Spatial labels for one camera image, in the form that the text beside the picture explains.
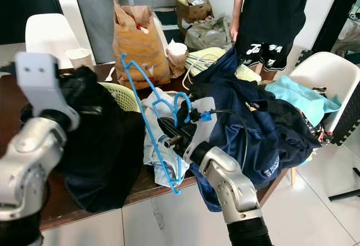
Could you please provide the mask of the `person's right hand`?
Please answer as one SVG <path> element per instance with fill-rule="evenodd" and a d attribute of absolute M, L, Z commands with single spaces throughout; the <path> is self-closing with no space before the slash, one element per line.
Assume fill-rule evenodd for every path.
<path fill-rule="evenodd" d="M 229 33 L 231 35 L 232 42 L 237 41 L 237 35 L 239 32 L 239 19 L 232 19 L 231 20 L 231 27 L 229 28 Z"/>

